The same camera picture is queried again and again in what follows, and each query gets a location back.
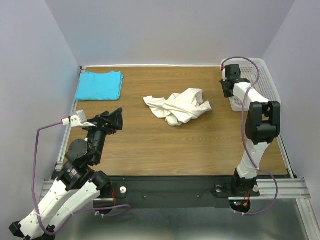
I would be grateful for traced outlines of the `white t shirt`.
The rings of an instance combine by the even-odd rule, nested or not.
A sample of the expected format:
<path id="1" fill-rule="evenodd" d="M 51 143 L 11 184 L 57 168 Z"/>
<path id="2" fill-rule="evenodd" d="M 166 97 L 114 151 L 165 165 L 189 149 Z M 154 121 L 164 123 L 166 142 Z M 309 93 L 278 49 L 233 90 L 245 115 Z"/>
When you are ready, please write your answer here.
<path id="1" fill-rule="evenodd" d="M 203 90 L 188 88 L 182 93 L 173 93 L 169 98 L 145 96 L 144 103 L 159 119 L 165 119 L 169 126 L 177 127 L 212 110 L 210 102 L 203 100 Z"/>

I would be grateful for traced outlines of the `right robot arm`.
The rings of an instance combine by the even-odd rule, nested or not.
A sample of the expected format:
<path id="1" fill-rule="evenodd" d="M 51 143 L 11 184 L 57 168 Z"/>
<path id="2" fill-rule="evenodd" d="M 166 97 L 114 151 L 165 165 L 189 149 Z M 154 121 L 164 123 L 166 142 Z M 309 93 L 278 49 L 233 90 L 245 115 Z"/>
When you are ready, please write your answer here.
<path id="1" fill-rule="evenodd" d="M 227 189 L 233 196 L 257 190 L 257 172 L 269 145 L 280 134 L 281 105 L 257 92 L 246 78 L 241 78 L 238 64 L 221 67 L 220 81 L 226 98 L 237 97 L 242 101 L 247 118 L 241 117 L 241 137 L 244 154 Z"/>

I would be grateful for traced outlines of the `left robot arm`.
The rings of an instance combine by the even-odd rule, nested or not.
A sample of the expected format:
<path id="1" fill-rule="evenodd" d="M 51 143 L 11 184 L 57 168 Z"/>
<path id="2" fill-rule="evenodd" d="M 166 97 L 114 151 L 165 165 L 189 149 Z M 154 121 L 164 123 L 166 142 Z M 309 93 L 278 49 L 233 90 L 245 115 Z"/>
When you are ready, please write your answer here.
<path id="1" fill-rule="evenodd" d="M 34 210 L 9 226 L 10 232 L 23 240 L 51 239 L 63 221 L 90 200 L 111 193 L 109 177 L 93 166 L 100 164 L 105 140 L 123 129 L 123 109 L 105 111 L 87 119 L 83 110 L 62 118 L 57 125 L 81 127 L 87 131 L 85 139 L 74 140 L 65 154 L 67 159 L 44 198 L 33 199 Z"/>

